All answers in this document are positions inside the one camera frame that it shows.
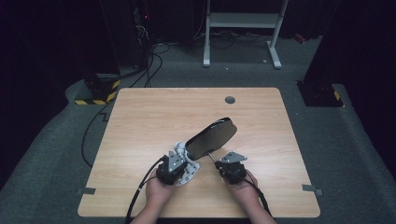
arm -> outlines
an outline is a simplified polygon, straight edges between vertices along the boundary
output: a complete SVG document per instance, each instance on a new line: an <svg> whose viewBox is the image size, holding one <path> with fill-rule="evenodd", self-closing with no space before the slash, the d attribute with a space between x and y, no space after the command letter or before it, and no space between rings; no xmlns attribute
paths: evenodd
<svg viewBox="0 0 396 224"><path fill-rule="evenodd" d="M246 180L252 181L256 186L258 185L257 179L253 174L247 170ZM276 224L275 220L264 210L259 202L259 195L256 190L251 187L247 182L242 181L237 185L230 185L226 183L228 190L231 192L235 200L241 204L247 213L251 223L253 224Z"/></svg>
<svg viewBox="0 0 396 224"><path fill-rule="evenodd" d="M155 177L154 169L149 178ZM132 220L131 224L154 224L165 205L172 197L174 186L161 183L157 178L150 179L146 185L146 206Z"/></svg>

gray floor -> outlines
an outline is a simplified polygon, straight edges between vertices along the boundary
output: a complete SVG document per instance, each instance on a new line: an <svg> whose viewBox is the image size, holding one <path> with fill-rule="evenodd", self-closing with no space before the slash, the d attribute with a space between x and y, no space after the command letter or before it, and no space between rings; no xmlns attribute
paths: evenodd
<svg viewBox="0 0 396 224"><path fill-rule="evenodd" d="M202 67L203 48L159 46L163 66L151 80L155 87L277 87L287 108L312 184L318 196L318 218L278 218L278 223L396 223L396 184L375 152L342 85L334 85L345 107L306 107L295 84L302 80L319 39L303 45L278 39L283 68L275 70L264 42L212 48L211 66ZM213 40L217 47L227 42ZM151 73L160 61L155 59ZM128 87L136 79L121 82ZM135 87L144 86L142 78ZM82 82L65 95L70 104L37 136L0 192L0 223L122 223L122 217L80 217L77 213L90 167L81 158L81 139L100 105L75 105ZM97 118L85 141L94 161L106 128Z"/></svg>

dark background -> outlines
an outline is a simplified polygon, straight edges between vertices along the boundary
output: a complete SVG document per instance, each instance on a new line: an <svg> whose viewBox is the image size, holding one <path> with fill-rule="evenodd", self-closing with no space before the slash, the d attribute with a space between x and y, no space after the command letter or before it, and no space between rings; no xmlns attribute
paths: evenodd
<svg viewBox="0 0 396 224"><path fill-rule="evenodd" d="M93 5L100 6L98 2L92 0ZM203 4L202 1L188 3L194 7L185 7L192 8L193 12L180 16L193 18L186 23L194 24L189 32L193 34L201 19ZM334 0L290 1L280 36L292 38L294 34L301 34L309 39L324 35L311 64L310 71L316 72L308 71L306 79L318 85L337 82L346 86L365 131L395 175L395 4L393 1L341 1L335 11L338 3ZM275 0L227 0L224 4L217 0L213 4L213 11L277 11L280 6ZM83 79L78 69L80 62L76 62L76 53L70 46L70 31L64 26L65 15L62 1L1 2L1 186L38 132L68 104L64 97L66 88ZM96 24L106 28L104 23ZM94 41L81 43L88 48ZM103 51L103 55L114 56L111 49L104 49L107 52ZM90 67L94 66L85 59ZM114 60L108 66L120 68Z"/></svg>

hand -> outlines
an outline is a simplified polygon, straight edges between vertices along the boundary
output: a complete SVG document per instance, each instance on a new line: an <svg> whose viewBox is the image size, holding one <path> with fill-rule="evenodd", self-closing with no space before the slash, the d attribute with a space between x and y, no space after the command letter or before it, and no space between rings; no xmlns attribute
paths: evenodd
<svg viewBox="0 0 396 224"><path fill-rule="evenodd" d="M258 186L257 179L249 170L247 170L247 176L245 177L245 179ZM246 181L242 181L241 183L235 185L230 185L226 182L226 186L235 198L235 200L239 204L241 204L244 209L248 209L248 207L250 207L251 205L261 206L259 201L259 194Z"/></svg>
<svg viewBox="0 0 396 224"><path fill-rule="evenodd" d="M161 183L158 178L155 178L156 171L157 169L154 169L151 172L149 178L152 179L146 185L147 205L156 205L162 209L170 201L176 183L173 186Z"/></svg>

person's right hand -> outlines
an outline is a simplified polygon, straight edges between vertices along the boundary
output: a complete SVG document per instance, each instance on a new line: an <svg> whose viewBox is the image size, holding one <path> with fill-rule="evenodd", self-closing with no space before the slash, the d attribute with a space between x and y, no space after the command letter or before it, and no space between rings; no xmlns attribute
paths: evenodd
<svg viewBox="0 0 396 224"><path fill-rule="evenodd" d="M257 179L249 170L247 170L245 179L258 186ZM259 194L249 183L242 181L239 184L230 185L226 180L224 181L235 200L241 204L243 208L247 209L249 206L260 205Z"/></svg>

